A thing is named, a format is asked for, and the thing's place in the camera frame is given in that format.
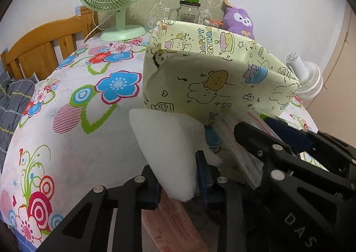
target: foam block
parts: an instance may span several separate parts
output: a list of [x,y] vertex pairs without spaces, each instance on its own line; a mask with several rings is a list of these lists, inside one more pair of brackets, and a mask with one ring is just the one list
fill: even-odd
[[182,202],[193,198],[196,151],[203,150],[211,165],[222,162],[209,150],[203,124],[191,116],[134,109],[129,119],[143,155],[170,198]]

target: gift box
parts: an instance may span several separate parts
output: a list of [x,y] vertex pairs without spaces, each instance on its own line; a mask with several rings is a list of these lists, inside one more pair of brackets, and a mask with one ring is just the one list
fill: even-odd
[[147,45],[143,88],[145,107],[211,124],[231,110],[279,116],[299,81],[248,37],[161,20]]

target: purple plush toy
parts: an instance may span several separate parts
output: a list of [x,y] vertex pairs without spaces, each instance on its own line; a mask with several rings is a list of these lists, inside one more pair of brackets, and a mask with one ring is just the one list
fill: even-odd
[[224,24],[227,31],[230,31],[241,36],[245,36],[251,39],[255,39],[253,35],[253,23],[244,9],[238,9],[227,5]]

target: glass jar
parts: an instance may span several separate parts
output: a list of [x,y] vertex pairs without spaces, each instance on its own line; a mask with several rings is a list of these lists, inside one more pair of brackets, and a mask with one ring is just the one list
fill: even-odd
[[168,19],[197,24],[199,22],[199,3],[179,1],[179,8],[172,9]]

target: wooden headboard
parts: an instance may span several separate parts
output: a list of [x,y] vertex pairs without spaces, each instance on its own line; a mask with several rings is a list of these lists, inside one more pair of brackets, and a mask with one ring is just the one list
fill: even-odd
[[[94,21],[98,25],[96,12]],[[58,66],[53,40],[58,39],[65,59],[77,49],[74,35],[82,32],[85,38],[93,29],[93,12],[81,7],[81,16],[46,23],[19,39],[9,52],[1,54],[4,69],[21,79],[21,65],[25,77],[31,77],[35,72],[40,80],[46,79]],[[89,38],[98,32],[95,30]]]

